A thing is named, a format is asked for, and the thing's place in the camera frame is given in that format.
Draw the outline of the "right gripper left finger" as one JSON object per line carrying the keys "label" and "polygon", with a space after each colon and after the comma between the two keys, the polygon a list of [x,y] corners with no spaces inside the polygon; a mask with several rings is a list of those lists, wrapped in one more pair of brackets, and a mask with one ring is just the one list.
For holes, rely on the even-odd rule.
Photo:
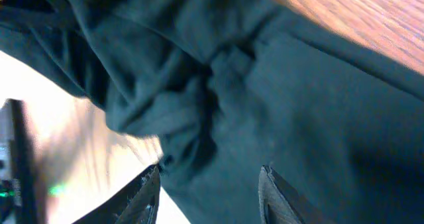
{"label": "right gripper left finger", "polygon": [[160,169],[153,164],[75,224],[155,224],[159,197]]}

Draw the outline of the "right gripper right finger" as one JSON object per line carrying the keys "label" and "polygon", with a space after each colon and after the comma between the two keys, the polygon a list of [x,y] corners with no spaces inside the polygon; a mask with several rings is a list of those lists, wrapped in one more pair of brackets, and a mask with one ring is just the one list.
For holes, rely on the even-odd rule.
{"label": "right gripper right finger", "polygon": [[258,198],[262,224],[335,224],[270,166],[261,167]]}

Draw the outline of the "black logo shirt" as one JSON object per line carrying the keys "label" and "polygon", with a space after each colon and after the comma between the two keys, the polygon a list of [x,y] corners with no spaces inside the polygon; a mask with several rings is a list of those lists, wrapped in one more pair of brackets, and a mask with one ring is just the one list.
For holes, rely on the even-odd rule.
{"label": "black logo shirt", "polygon": [[156,136],[192,223],[261,223],[262,166],[335,223],[423,222],[423,73],[283,0],[2,0],[1,49]]}

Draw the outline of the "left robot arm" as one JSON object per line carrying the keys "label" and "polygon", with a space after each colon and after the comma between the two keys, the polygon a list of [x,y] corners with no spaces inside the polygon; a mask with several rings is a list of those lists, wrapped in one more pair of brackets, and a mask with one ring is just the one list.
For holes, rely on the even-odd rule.
{"label": "left robot arm", "polygon": [[1,108],[1,224],[37,224],[29,143],[20,101]]}

